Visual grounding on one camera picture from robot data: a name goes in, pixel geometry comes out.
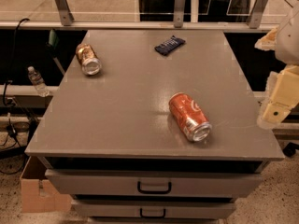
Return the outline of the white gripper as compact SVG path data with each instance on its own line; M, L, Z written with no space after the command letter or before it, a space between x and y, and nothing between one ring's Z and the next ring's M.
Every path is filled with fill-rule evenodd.
M278 28L260 38L254 48L275 50L276 58L287 64L279 73L271 72L266 82L257 124L270 130L299 104L299 4L290 10Z

